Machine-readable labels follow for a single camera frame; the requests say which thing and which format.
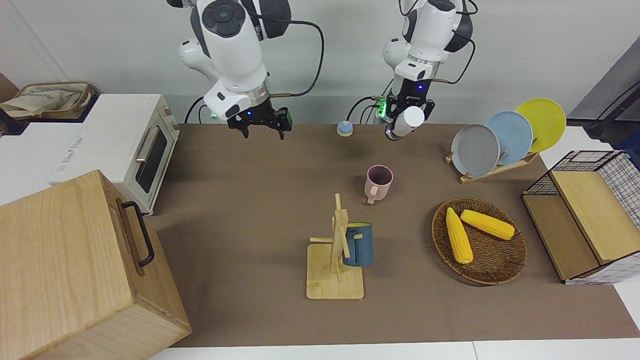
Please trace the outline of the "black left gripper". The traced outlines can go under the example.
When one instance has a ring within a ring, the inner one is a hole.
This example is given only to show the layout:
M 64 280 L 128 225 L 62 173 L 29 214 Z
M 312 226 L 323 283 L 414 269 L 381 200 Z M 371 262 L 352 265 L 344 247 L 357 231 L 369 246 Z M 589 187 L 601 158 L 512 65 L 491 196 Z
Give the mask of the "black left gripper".
M 427 99 L 428 91 L 433 79 L 394 80 L 394 85 L 400 84 L 398 90 L 391 89 L 386 95 L 385 119 L 393 122 L 397 118 L 396 110 L 404 110 L 410 106 L 423 108 L 423 121 L 427 122 L 435 109 L 435 101 Z

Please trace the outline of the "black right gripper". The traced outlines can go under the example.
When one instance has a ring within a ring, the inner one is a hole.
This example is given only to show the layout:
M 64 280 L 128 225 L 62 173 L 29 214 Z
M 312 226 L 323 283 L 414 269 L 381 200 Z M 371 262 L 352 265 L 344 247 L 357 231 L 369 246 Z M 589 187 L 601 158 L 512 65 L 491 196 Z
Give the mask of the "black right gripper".
M 229 118 L 227 125 L 230 129 L 240 130 L 245 139 L 249 139 L 250 125 L 267 126 L 270 129 L 276 130 L 279 139 L 283 141 L 285 139 L 285 133 L 293 128 L 293 119 L 291 118 L 288 107 L 272 109 L 270 107 L 263 108 L 255 106 L 238 112 Z

